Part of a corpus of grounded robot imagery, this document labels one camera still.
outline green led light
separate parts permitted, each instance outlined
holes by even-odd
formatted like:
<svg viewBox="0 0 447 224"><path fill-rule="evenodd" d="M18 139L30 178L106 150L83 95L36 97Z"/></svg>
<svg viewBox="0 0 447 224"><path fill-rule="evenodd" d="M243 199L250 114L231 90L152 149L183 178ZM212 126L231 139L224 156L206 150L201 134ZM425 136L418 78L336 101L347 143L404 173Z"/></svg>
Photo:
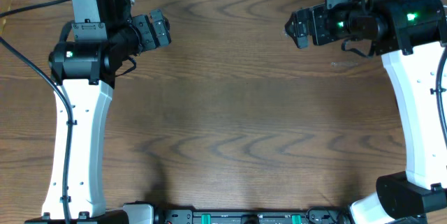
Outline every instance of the green led light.
<svg viewBox="0 0 447 224"><path fill-rule="evenodd" d="M414 21L417 18L418 14L416 13L409 13L406 14L406 18L408 19L408 21Z"/></svg>

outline green connector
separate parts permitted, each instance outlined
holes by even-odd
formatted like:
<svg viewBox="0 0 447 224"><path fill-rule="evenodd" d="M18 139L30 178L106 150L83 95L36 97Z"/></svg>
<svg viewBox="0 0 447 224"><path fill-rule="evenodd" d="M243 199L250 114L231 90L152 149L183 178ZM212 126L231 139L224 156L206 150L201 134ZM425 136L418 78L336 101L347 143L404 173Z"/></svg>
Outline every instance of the green connector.
<svg viewBox="0 0 447 224"><path fill-rule="evenodd" d="M202 214L202 224L211 224L211 214Z"/></svg>
<svg viewBox="0 0 447 224"><path fill-rule="evenodd" d="M301 223L302 223L301 216L299 216L299 215L292 216L292 224L301 224Z"/></svg>

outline black bracket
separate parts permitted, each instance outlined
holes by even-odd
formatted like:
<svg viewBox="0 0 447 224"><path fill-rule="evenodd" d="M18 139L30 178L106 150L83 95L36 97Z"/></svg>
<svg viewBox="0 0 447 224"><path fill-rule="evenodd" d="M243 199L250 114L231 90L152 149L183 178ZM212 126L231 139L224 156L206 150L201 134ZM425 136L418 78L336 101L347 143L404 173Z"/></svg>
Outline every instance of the black bracket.
<svg viewBox="0 0 447 224"><path fill-rule="evenodd" d="M378 178L376 189L383 209L394 219L447 208L447 190L441 184L432 184L431 190L421 188L408 182L405 172Z"/></svg>
<svg viewBox="0 0 447 224"><path fill-rule="evenodd" d="M90 218L90 213L88 211L82 211L79 212L79 217L80 220L87 220Z"/></svg>
<svg viewBox="0 0 447 224"><path fill-rule="evenodd" d="M102 22L83 22L74 23L73 33L75 41L107 41L107 31L105 24Z"/></svg>
<svg viewBox="0 0 447 224"><path fill-rule="evenodd" d="M153 27L159 45L161 47L169 45L171 42L169 33L169 21L166 19L166 17L163 16L161 10L159 9L151 11L150 15L152 17Z"/></svg>

